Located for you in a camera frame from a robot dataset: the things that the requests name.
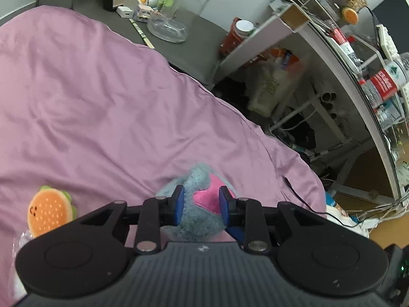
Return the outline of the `grey pink plush toy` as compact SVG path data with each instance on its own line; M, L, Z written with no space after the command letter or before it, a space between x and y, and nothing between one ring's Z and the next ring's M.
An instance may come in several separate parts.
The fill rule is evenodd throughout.
M184 209L179 225L162 228L167 239L200 243L229 240L220 215L219 188L228 187L235 198L237 192L230 182L209 165L199 163L186 175L171 180L156 195L169 198L177 185L184 187Z

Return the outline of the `red label water bottle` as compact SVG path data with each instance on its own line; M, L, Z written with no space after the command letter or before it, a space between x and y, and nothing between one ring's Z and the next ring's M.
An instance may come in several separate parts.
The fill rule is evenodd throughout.
M369 105L376 109L408 83L408 54L390 61L361 85Z

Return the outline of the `red bucket under desk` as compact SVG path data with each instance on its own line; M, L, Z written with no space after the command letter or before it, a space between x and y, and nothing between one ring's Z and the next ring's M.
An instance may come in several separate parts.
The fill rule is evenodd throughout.
M228 56L238 45L247 39L255 30L255 26L251 21L234 18L230 31L226 35L222 44L220 45L220 54L225 57Z

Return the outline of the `small orange plush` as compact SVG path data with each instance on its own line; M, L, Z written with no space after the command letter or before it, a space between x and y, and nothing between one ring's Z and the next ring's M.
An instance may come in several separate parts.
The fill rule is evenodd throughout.
M343 20L348 24L355 25L359 21L359 16L357 12L350 7L344 7L341 11L341 14Z

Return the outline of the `large clear plastic jar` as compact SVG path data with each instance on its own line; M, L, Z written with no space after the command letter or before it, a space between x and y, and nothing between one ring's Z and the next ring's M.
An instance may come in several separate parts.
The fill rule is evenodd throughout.
M148 30L161 40L186 41L191 26L209 0L161 0L148 20Z

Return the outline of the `purple bed sheet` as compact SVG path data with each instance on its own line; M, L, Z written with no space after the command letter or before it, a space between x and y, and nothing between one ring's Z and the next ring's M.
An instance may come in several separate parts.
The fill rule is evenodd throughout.
M239 197L324 211L301 157L157 51L66 8L1 27L1 305L13 305L13 240L32 197L68 192L79 214L142 203L198 163Z

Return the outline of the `white keyboard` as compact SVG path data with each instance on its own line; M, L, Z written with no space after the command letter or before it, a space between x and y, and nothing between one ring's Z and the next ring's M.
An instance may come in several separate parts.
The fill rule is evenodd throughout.
M379 34L379 42L380 46L382 48L382 51L384 52L385 56L389 60L393 60L395 58L399 57L399 52L397 50L397 47L392 39L392 37L389 35L388 29L382 25L378 24L377 25L377 30Z

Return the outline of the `clear bag white beads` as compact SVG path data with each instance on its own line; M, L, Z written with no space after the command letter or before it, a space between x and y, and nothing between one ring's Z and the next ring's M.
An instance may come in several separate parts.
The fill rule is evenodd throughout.
M13 257L15 258L20 249L30 241L32 241L32 234L29 230L18 233L13 240Z

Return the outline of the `white desk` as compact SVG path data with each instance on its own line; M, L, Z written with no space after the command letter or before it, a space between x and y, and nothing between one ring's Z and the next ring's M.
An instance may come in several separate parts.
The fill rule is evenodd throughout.
M398 200L402 197L403 192L399 186L396 169L394 167L394 160L372 108L365 100L360 85L358 85L354 75L351 74L350 70L338 57L334 49L330 47L328 41L323 38L323 35L307 21L302 24L299 30L295 31L292 30L292 28L290 28L290 26L288 26L280 17L270 17L220 63L215 71L213 81L218 83L226 76L235 72L239 67L244 65L245 62L249 61L258 53L261 53L295 32L309 44L314 52L316 52L319 56L320 62L326 64L330 79L336 81L336 83L343 88L354 104L355 109L365 123L382 159L393 198Z

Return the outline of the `beige tote bag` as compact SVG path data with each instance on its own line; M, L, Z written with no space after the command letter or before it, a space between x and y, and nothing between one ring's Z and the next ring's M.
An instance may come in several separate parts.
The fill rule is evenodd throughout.
M273 61L257 64L248 78L252 90L247 106L249 111L269 118L284 96L300 81L303 72L300 61L286 67Z

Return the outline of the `black monitor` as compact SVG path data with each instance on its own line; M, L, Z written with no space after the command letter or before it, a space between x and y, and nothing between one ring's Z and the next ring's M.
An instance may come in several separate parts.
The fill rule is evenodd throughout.
M382 25L388 29L399 53L408 52L409 7L406 0L383 0L375 9Z

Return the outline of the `white charger block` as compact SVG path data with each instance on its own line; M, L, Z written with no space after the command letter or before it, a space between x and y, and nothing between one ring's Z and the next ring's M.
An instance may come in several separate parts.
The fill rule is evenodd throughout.
M126 6L118 6L116 9L117 14L121 18L131 19L133 18L134 11L133 9Z

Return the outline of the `lying red can bottle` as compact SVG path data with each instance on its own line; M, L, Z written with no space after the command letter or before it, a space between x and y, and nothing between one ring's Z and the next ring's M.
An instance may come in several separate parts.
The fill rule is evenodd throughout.
M342 31L339 28L334 28L331 31L331 37L335 40L344 56L347 56L351 61L350 65L354 65L354 68L359 71L359 67L361 66L362 62L357 57L355 51L353 50L352 46L350 45L349 41L342 33Z

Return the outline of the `orange burger plush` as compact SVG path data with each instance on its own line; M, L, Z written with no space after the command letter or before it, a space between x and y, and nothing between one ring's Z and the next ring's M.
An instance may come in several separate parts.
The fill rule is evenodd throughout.
M37 238L70 223L76 217L77 209L68 192L42 186L28 205L28 230L33 238Z

